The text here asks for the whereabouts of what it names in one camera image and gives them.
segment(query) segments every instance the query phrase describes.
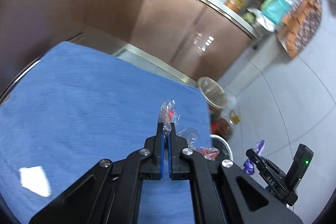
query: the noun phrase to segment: blue cloth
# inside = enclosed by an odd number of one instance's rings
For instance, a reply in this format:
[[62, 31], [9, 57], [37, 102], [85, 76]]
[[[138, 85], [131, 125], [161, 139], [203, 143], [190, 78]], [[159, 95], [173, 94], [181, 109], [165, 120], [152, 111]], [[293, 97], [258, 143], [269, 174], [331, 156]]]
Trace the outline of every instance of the blue cloth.
[[[175, 100], [177, 130], [197, 128], [209, 145], [201, 93], [93, 49], [62, 42], [29, 71], [0, 107], [0, 193], [27, 224], [100, 159], [117, 161], [156, 133], [163, 102]], [[21, 167], [42, 166], [52, 196], [20, 184]], [[188, 181], [144, 181], [138, 223], [194, 223]]]

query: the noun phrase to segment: kitchen cabinet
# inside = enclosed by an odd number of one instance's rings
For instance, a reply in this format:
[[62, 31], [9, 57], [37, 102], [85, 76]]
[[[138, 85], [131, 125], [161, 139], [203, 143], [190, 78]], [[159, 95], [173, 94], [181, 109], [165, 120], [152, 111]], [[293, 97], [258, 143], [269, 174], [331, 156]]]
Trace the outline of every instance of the kitchen cabinet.
[[145, 0], [130, 44], [170, 64], [203, 7], [197, 0]]
[[172, 66], [197, 80], [217, 80], [247, 47], [250, 38], [219, 13], [206, 8], [172, 60]]
[[129, 42], [143, 0], [87, 0], [86, 23], [106, 34]]
[[35, 58], [81, 33], [85, 0], [0, 0], [0, 92]]

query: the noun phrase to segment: white paper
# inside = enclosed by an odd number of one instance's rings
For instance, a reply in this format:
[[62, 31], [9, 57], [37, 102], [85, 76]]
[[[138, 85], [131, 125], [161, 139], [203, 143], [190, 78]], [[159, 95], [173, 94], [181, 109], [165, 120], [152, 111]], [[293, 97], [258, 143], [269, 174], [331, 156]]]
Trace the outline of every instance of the white paper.
[[25, 187], [40, 196], [45, 198], [51, 196], [50, 183], [42, 166], [20, 168], [20, 182], [22, 187]]

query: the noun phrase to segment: clear plastic wrap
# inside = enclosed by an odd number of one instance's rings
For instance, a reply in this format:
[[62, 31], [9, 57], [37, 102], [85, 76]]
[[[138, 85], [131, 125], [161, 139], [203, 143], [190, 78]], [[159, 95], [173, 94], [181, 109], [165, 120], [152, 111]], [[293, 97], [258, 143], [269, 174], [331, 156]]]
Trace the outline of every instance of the clear plastic wrap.
[[226, 92], [226, 106], [223, 108], [221, 117], [229, 117], [229, 113], [232, 109], [237, 109], [236, 97], [231, 92]]
[[197, 139], [200, 136], [198, 131], [194, 128], [182, 129], [179, 132], [177, 132], [176, 135], [185, 138], [187, 140], [189, 148], [194, 147], [194, 143], [197, 141]]
[[219, 150], [214, 147], [199, 146], [192, 147], [192, 150], [201, 153], [207, 160], [215, 160], [219, 154]]
[[219, 150], [217, 148], [206, 146], [196, 147], [194, 145], [200, 136], [198, 131], [194, 128], [182, 129], [176, 135], [185, 138], [187, 140], [188, 147], [201, 153], [207, 160], [214, 160], [219, 154]]
[[177, 128], [177, 122], [180, 116], [176, 114], [174, 106], [175, 102], [174, 100], [172, 100], [164, 102], [160, 108], [158, 122], [163, 122], [163, 131], [165, 133], [165, 136], [168, 136], [171, 132], [171, 122], [175, 124], [175, 130]]

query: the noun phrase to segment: metal screw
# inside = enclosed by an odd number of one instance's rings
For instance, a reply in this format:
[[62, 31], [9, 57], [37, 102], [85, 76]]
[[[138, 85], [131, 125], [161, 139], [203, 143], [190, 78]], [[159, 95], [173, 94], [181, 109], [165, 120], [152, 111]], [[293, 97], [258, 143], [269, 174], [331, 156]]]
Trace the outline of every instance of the metal screw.
[[139, 150], [139, 153], [142, 155], [142, 156], [147, 156], [151, 153], [151, 151], [147, 148], [142, 148]]
[[184, 155], [190, 156], [193, 153], [193, 150], [191, 148], [183, 148], [182, 153]]
[[223, 160], [223, 161], [222, 161], [222, 165], [223, 165], [225, 168], [230, 168], [230, 167], [233, 165], [233, 162], [232, 162], [232, 160]]
[[111, 162], [110, 162], [109, 160], [101, 160], [101, 161], [99, 162], [99, 165], [100, 165], [101, 167], [109, 167], [110, 164], [111, 164]]

